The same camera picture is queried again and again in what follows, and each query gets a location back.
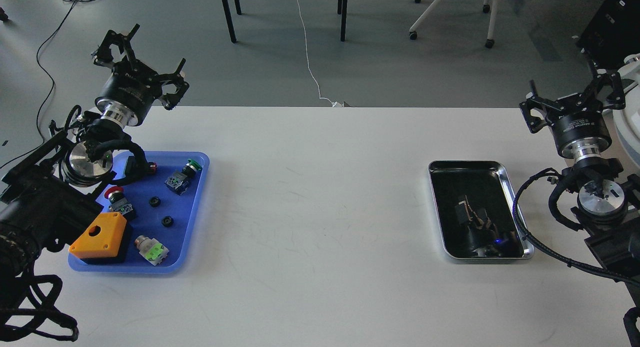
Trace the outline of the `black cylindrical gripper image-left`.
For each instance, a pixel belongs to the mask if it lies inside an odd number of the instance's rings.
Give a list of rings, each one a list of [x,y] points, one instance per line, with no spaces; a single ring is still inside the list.
[[[140,24],[136,23],[127,35],[109,30],[91,54],[94,65],[110,68],[111,72],[94,104],[102,114],[101,120],[115,123],[120,128],[140,126],[155,100],[160,101],[165,110],[173,110],[190,87],[182,74],[185,58],[172,73],[158,74],[139,64],[131,46],[139,28]],[[127,62],[114,62],[111,46],[117,46]],[[166,86],[175,87],[175,91],[163,92]]]

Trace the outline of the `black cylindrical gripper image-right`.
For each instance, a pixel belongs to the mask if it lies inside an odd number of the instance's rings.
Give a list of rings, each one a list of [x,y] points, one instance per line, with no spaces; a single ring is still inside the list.
[[[534,80],[529,81],[530,94],[519,108],[530,133],[550,127],[557,154],[567,160],[575,159],[579,141],[595,145],[600,152],[611,146],[611,136],[602,111],[626,108],[626,94],[620,74],[607,70],[591,57],[586,57],[592,75],[582,92],[582,105],[564,107],[558,101],[538,94]]]

